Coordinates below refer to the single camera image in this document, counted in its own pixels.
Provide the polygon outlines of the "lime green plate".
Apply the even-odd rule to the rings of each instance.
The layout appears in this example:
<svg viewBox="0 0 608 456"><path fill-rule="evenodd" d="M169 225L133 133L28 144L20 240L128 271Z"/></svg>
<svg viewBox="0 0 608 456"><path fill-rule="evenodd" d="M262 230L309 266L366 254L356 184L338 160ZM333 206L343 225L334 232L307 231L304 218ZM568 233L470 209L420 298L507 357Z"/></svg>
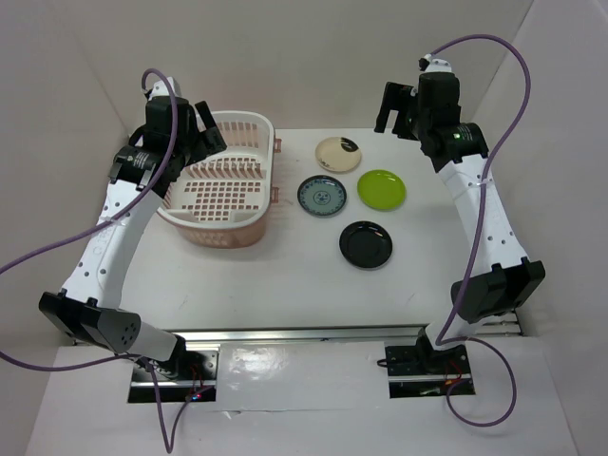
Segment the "lime green plate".
<svg viewBox="0 0 608 456"><path fill-rule="evenodd" d="M359 178L357 194L370 208L391 211L403 204L407 197L407 187L396 174L388 170L375 169Z"/></svg>

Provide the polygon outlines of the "cream plate with black patch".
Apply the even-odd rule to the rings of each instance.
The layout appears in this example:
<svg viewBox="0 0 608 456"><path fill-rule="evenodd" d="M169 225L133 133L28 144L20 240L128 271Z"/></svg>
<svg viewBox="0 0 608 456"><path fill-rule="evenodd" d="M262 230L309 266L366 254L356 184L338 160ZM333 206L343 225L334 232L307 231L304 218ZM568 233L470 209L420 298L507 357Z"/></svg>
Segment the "cream plate with black patch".
<svg viewBox="0 0 608 456"><path fill-rule="evenodd" d="M362 160L360 147L346 137L330 137L322 140L314 151L317 163L334 173L348 173Z"/></svg>

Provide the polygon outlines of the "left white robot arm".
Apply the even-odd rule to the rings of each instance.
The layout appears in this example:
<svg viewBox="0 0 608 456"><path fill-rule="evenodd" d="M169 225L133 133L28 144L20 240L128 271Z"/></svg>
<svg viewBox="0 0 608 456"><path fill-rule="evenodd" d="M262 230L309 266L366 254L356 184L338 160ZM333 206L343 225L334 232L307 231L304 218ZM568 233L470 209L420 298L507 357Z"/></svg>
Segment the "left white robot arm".
<svg viewBox="0 0 608 456"><path fill-rule="evenodd" d="M145 123L115 155L98 233L61 290L43 293L40 311L75 340L115 354L136 354L167 379L189 374L202 363L183 337L159 330L122 310L126 273L149 220L181 171L226 143L205 101L189 104L150 97Z"/></svg>

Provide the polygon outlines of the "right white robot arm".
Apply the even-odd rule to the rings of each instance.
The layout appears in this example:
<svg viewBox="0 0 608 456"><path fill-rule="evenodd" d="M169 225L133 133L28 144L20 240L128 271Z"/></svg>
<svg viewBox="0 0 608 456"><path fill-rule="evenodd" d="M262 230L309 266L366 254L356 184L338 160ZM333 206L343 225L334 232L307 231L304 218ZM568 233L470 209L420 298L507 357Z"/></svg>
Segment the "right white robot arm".
<svg viewBox="0 0 608 456"><path fill-rule="evenodd" d="M419 332L414 360L422 371L439 373L458 360L468 337L490 318L520 308L545 278L518 242L488 166L489 149L481 128L461 120L460 82L451 72L420 75L417 85L388 82L375 123L419 142L456 206L470 244L465 278L450 288L451 310L442 323Z"/></svg>

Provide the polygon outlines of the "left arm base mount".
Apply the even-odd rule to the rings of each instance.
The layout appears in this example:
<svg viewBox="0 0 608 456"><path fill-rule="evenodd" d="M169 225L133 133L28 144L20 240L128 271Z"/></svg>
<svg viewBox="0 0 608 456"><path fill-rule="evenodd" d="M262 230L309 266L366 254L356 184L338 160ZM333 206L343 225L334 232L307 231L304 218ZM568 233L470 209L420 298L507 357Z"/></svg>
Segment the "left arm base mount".
<svg viewBox="0 0 608 456"><path fill-rule="evenodd" d="M188 395L194 395L195 403L211 403L217 399L217 375L219 367L218 345L194 345L189 351L198 356L179 373L169 373L152 364L159 384L163 403L183 403ZM152 404L156 401L152 374L139 361L133 368L127 402Z"/></svg>

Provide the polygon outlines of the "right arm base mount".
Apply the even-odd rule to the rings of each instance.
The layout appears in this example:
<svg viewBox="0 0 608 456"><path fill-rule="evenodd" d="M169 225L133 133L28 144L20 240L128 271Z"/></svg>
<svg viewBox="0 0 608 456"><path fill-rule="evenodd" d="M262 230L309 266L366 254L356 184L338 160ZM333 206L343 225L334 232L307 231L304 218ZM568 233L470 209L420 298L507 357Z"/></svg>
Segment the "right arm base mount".
<svg viewBox="0 0 608 456"><path fill-rule="evenodd" d="M414 346L386 346L376 365L387 372L391 399L440 397L450 388L453 395L476 394L463 345L437 357L424 357Z"/></svg>

